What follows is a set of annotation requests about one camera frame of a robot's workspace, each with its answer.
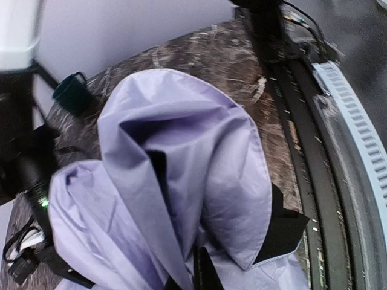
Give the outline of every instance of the black metal frame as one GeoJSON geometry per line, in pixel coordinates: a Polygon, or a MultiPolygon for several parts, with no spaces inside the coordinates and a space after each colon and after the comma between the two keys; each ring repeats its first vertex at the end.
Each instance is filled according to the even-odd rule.
{"type": "MultiPolygon", "coordinates": [[[[292,144],[290,152],[304,214],[316,221],[307,228],[312,289],[348,289],[354,280],[343,209],[323,138],[308,103],[322,91],[297,45],[284,31],[268,29],[280,25],[270,25],[267,19],[263,25],[259,11],[237,11],[268,79],[287,141],[292,144]]],[[[278,14],[272,21],[281,19],[278,14]]],[[[364,278],[357,278],[356,285],[364,285],[364,278]]]]}
{"type": "MultiPolygon", "coordinates": [[[[54,154],[54,139],[59,133],[46,123],[37,129],[33,127],[33,108],[37,107],[32,94],[34,74],[41,76],[53,89],[59,84],[37,61],[25,71],[0,75],[0,202],[22,194],[45,235],[42,249],[33,253],[34,260],[46,263],[61,277],[92,288],[94,283],[75,272],[54,248],[48,210],[43,202],[48,200],[51,176],[60,168],[54,154]]],[[[35,270],[23,268],[25,266],[26,263],[21,263],[14,270],[13,267],[9,269],[18,283],[24,281],[24,271],[32,274],[35,270]]]]}
{"type": "Polygon", "coordinates": [[[278,25],[281,12],[272,18],[262,17],[264,13],[236,9],[276,103],[304,214],[315,221],[307,228],[311,287],[382,289],[387,285],[387,251],[380,218],[367,214],[375,212],[376,202],[365,195],[372,188],[359,166],[360,155],[344,120],[324,116],[328,105],[314,69],[278,25]]]}

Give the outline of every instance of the fabric fold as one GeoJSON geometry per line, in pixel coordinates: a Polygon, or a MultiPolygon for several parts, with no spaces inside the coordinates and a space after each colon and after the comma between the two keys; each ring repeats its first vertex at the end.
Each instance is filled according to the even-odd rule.
{"type": "MultiPolygon", "coordinates": [[[[242,107],[202,80],[154,69],[119,83],[98,130],[102,161],[71,164],[51,182],[55,245],[77,272],[102,289],[163,289],[171,276],[191,290],[200,244],[226,290],[292,289],[254,265],[272,185],[242,107]]],[[[290,254],[270,264],[302,272],[290,254]]]]}

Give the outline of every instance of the white plastic rim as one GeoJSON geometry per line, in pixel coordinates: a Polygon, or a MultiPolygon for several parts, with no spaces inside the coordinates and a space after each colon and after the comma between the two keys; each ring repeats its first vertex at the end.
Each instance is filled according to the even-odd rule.
{"type": "Polygon", "coordinates": [[[43,0],[0,0],[0,72],[31,66],[43,0]]]}
{"type": "Polygon", "coordinates": [[[336,102],[363,161],[387,247],[387,152],[374,125],[341,70],[333,62],[313,65],[336,102]]]}
{"type": "Polygon", "coordinates": [[[387,0],[377,0],[380,6],[382,6],[384,9],[387,9],[387,0]]]}

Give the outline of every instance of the black cord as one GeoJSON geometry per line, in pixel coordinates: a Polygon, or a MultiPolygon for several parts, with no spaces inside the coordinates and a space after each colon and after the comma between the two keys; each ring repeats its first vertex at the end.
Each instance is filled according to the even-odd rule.
{"type": "Polygon", "coordinates": [[[76,146],[67,146],[56,150],[59,154],[69,154],[69,153],[81,153],[88,159],[93,159],[93,157],[85,150],[76,147],[76,146]]]}
{"type": "Polygon", "coordinates": [[[20,252],[20,247],[22,246],[22,242],[23,242],[24,238],[25,238],[26,235],[27,235],[30,231],[32,231],[32,230],[37,230],[37,231],[39,231],[37,227],[32,226],[32,227],[26,228],[26,229],[20,234],[19,239],[18,239],[18,242],[17,242],[17,244],[16,244],[16,250],[17,250],[18,252],[20,252]]]}
{"type": "Polygon", "coordinates": [[[294,20],[289,20],[291,23],[294,23],[296,25],[299,25],[301,27],[304,27],[306,30],[308,30],[310,32],[310,34],[312,34],[312,37],[315,39],[316,41],[316,45],[317,47],[319,48],[319,55],[320,55],[320,61],[321,62],[324,62],[324,58],[323,58],[323,48],[322,48],[322,43],[321,41],[319,41],[319,37],[317,35],[317,33],[309,26],[309,25],[304,25],[303,23],[300,23],[300,22],[297,22],[297,21],[294,21],[294,20]]]}
{"type": "Polygon", "coordinates": [[[35,218],[33,217],[33,216],[31,216],[30,217],[30,219],[28,220],[28,222],[21,228],[21,230],[20,231],[18,231],[6,244],[5,244],[5,246],[4,246],[4,249],[3,249],[3,251],[2,251],[2,258],[3,258],[3,260],[4,261],[6,261],[7,263],[12,263],[12,262],[14,262],[14,260],[12,260],[12,259],[8,259],[7,258],[7,253],[8,253],[8,251],[9,251],[9,249],[12,247],[12,245],[14,244],[14,243],[16,243],[18,240],[19,240],[19,238],[20,238],[20,236],[24,233],[24,231],[26,230],[26,229],[28,229],[31,225],[32,225],[32,223],[34,222],[34,220],[35,220],[35,218]]]}
{"type": "Polygon", "coordinates": [[[328,53],[327,53],[327,50],[325,49],[326,48],[325,38],[324,38],[324,34],[321,31],[321,28],[320,28],[319,24],[311,16],[309,16],[306,12],[302,11],[300,8],[298,8],[294,4],[289,3],[287,1],[284,1],[284,4],[290,6],[291,8],[295,9],[297,12],[301,13],[302,15],[304,15],[306,18],[308,18],[310,21],[312,21],[312,23],[316,26],[316,29],[317,29],[317,31],[319,33],[319,36],[320,36],[320,38],[317,37],[317,43],[320,43],[321,47],[323,48],[321,50],[321,53],[323,55],[323,61],[327,61],[328,60],[328,53]]]}

